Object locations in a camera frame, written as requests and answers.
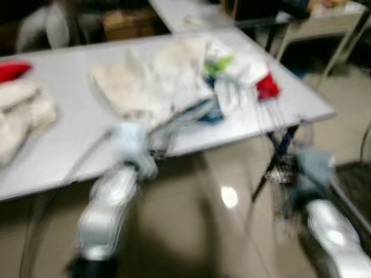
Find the blue denim garment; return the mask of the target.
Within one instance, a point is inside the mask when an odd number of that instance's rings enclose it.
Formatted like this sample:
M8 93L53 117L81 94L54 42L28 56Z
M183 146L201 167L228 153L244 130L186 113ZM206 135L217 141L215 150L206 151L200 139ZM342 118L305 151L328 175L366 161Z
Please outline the blue denim garment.
M198 122L209 125L222 122L223 119L224 114L216 96L207 98L207 100L197 101L196 104L175 114L174 117L175 122Z

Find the dark brown floor mat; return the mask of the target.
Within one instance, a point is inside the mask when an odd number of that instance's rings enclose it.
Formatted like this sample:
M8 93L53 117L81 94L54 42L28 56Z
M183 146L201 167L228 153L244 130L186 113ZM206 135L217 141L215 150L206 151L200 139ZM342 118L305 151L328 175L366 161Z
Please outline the dark brown floor mat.
M345 211L363 233L369 234L370 164L361 161L337 164L334 168L334 177L336 179L332 185Z

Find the beige desk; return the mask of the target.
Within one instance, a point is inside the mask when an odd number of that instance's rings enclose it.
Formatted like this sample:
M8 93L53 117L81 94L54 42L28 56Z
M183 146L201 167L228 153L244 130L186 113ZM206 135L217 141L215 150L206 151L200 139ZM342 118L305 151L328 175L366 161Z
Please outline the beige desk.
M347 2L342 7L337 8L318 8L312 12L310 18L292 19L286 27L283 38L278 48L276 59L280 60L286 48L295 42L310 39L325 39L329 37L340 37L341 42L332 53L331 58L324 67L322 74L316 79L312 87L318 89L331 70L339 61L345 61L349 55L352 44L355 44L360 37L356 32L357 27L365 29L366 21L364 16L368 15L369 8L362 3Z

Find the white jeans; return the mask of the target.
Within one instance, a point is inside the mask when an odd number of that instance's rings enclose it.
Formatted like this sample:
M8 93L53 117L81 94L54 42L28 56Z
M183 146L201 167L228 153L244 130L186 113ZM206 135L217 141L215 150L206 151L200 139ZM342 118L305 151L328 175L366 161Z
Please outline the white jeans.
M53 97L32 80L0 83L0 169L57 119Z

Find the red jacket white striped trim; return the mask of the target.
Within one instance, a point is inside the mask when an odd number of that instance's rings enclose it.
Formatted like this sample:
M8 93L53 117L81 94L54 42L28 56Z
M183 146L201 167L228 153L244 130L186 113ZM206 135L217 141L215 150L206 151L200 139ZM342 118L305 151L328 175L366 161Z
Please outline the red jacket white striped trim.
M33 68L27 61L0 61L0 84L15 81Z

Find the small red cloth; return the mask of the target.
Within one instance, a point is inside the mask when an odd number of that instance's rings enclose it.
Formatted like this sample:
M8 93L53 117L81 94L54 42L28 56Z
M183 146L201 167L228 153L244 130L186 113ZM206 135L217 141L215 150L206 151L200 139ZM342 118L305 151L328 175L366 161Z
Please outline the small red cloth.
M276 83L273 74L269 73L267 76L263 77L255 85L257 90L257 100L262 103L262 101L273 100L281 95L281 88L278 83Z

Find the brown cardboard box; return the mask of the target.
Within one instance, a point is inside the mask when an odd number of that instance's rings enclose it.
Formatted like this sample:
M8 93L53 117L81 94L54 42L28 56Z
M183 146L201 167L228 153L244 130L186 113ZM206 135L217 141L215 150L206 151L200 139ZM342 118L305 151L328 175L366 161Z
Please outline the brown cardboard box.
M151 9L116 10L101 21L109 41L138 39L159 34L158 16Z

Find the white and green garment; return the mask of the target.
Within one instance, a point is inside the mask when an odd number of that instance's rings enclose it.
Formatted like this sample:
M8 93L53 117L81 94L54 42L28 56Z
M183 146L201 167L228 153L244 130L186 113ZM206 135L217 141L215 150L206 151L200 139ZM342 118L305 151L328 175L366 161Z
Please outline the white and green garment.
M267 61L260 55L236 51L218 39L206 40L202 69L220 118L259 101L258 83L270 74Z

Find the beige trousers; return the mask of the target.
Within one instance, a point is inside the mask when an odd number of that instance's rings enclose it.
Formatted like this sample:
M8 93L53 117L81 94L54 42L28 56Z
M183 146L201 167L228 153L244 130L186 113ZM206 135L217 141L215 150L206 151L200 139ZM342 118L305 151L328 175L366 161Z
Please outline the beige trousers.
M204 79L207 39L182 39L142 56L130 48L116 63L99 64L90 76L123 119L149 130L214 96Z

